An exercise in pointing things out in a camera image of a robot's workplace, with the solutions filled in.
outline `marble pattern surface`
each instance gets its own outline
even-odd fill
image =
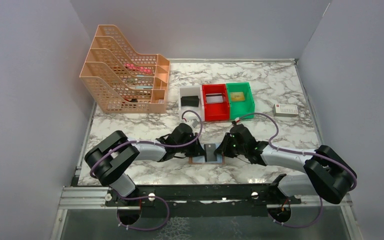
[[[255,101],[255,111],[273,116],[273,105],[298,105],[296,117],[275,117],[280,133],[274,143],[283,147],[311,149],[319,145],[312,117],[306,104],[295,66],[292,62],[238,63],[172,63],[168,105],[165,114],[105,114],[96,108],[86,152],[116,130],[128,137],[153,140],[171,133],[179,124],[178,87],[202,84],[249,82]],[[253,136],[267,141],[275,126],[262,117],[242,121]],[[228,132],[230,122],[205,122],[201,143],[219,143]],[[237,158],[225,158],[225,165],[189,164],[187,159],[165,162],[134,161],[126,173],[138,185],[154,184],[244,184],[269,183],[279,174],[300,174],[279,166],[249,164]],[[99,186],[89,176],[90,168],[82,163],[78,184]]]

